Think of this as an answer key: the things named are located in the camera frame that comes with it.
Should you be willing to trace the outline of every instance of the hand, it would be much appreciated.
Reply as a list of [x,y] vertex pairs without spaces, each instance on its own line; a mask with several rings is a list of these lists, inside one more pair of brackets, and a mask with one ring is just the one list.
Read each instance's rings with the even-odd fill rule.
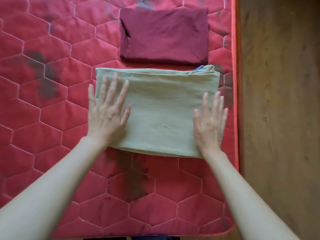
[[124,132],[131,111],[131,105],[128,104],[121,114],[129,87],[128,80],[123,84],[118,99],[114,103],[118,80],[117,73],[114,73],[107,92],[108,77],[104,76],[102,78],[97,104],[94,98],[94,87],[92,84],[89,85],[89,128],[87,136],[95,138],[105,148]]
[[220,151],[228,108],[223,109],[224,97],[216,92],[212,109],[208,106],[208,93],[203,95],[202,114],[193,111],[193,136],[202,155]]

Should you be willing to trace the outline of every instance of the person's left arm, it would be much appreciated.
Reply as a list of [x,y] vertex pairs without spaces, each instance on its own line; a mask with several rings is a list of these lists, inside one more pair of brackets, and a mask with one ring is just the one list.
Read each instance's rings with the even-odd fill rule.
[[131,105],[121,114],[129,82],[114,103],[118,76],[107,92],[104,77],[95,103],[89,86],[88,134],[62,160],[0,210],[0,239],[48,239],[96,158],[125,129]]

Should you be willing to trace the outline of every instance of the person's right arm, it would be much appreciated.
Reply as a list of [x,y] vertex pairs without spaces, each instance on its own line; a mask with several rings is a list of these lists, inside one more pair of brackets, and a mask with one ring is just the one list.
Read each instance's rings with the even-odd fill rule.
[[223,96],[217,92],[212,109],[208,94],[203,96],[202,114],[194,110],[194,139],[212,169],[245,240],[287,240],[299,238],[271,210],[233,167],[220,149],[219,137],[224,130],[228,109],[223,110]]

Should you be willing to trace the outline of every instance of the wooden floor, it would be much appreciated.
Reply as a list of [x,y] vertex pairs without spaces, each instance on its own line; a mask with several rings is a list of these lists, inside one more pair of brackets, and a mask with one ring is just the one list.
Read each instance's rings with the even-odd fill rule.
[[239,3],[240,171],[301,239],[320,239],[320,0]]

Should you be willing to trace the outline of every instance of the bare skin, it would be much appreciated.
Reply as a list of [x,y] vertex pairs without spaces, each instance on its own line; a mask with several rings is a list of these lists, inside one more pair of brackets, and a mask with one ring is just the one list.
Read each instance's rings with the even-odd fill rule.
[[[118,76],[109,89],[103,79],[97,104],[89,86],[89,129],[77,146],[0,210],[0,239],[48,239],[96,158],[125,130],[131,105],[123,109],[129,82],[114,102]],[[208,95],[202,114],[194,110],[194,140],[214,172],[234,219],[246,240],[298,239],[231,165],[220,149],[228,109],[217,92],[210,111]]]

